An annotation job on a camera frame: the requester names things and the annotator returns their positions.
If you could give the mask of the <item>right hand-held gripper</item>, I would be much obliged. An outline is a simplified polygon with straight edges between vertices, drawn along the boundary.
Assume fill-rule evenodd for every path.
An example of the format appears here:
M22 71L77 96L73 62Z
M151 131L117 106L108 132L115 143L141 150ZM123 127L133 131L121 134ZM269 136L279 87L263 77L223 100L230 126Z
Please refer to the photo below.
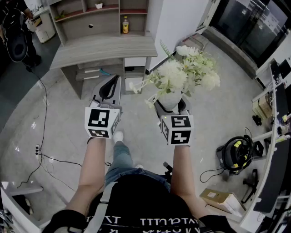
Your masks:
M167 111L156 100L155 111L160 120L161 133L168 145L190 145L194 131L194 118L191 115L192 105L187 98L181 98L178 103L178 114Z

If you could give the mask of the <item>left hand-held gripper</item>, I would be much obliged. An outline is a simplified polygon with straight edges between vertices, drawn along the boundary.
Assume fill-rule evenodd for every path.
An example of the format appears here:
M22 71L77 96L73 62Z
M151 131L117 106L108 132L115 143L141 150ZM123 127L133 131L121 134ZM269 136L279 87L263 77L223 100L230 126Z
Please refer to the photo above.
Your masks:
M122 107L119 106L120 96L119 75L107 77L93 89L93 100L89 107L85 108L85 130L89 137L113 137L122 114Z

